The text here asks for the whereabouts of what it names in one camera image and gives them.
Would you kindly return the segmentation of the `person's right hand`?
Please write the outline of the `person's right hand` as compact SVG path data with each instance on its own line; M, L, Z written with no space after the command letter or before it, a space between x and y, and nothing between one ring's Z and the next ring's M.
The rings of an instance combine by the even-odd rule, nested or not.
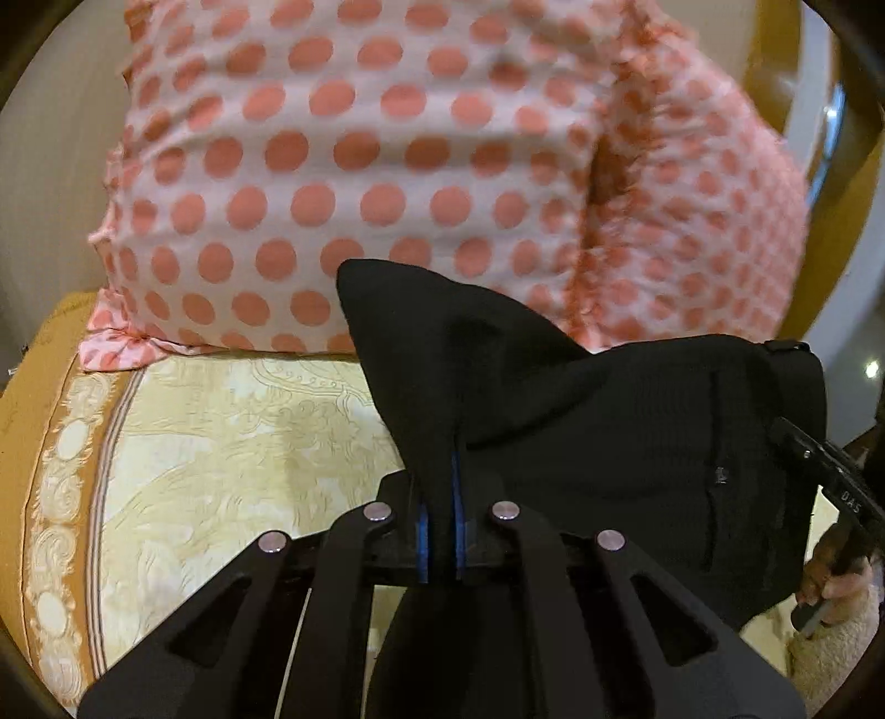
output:
M845 547L849 527L834 523L819 539L809 562L805 563L795 601L798 605L816 607L828 602L822 622L836 626L861 613L868 588L873 583L873 569L867 557L858 560L855 569L836 571L836 562Z

